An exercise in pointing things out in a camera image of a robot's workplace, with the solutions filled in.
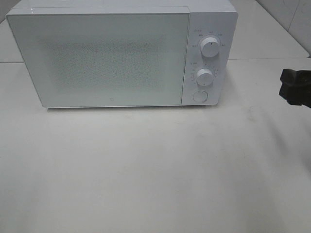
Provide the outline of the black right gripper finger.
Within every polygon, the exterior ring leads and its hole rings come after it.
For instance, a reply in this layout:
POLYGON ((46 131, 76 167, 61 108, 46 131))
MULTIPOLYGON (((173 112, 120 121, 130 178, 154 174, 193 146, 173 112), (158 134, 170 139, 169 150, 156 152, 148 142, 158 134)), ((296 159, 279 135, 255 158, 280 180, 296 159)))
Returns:
POLYGON ((311 106, 311 71, 283 69, 279 95, 288 104, 295 106, 311 106))

